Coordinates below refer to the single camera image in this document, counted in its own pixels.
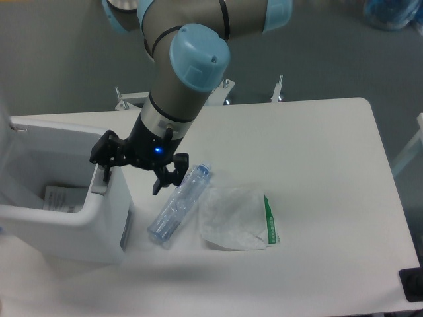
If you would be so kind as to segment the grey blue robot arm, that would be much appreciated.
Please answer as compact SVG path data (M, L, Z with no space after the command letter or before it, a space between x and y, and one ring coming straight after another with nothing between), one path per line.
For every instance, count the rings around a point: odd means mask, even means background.
M179 185L189 156L177 148L229 65L230 39L283 27L291 1L105 1L104 10L124 30L140 29L157 76L125 139L107 131L90 161L108 181L116 166L151 170L153 192Z

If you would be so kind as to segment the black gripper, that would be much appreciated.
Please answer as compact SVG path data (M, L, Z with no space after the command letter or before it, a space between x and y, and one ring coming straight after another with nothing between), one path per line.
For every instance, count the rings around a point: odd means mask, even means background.
M115 166L132 165L144 170L153 170L157 179L153 185L153 195L171 184L181 185L189 167L188 153L175 153L182 138L173 123L159 120L151 131L141 115L126 140L120 139L112 130L107 130L91 149L89 161L104 170L103 181L110 179L110 170ZM173 163L170 172L167 166Z

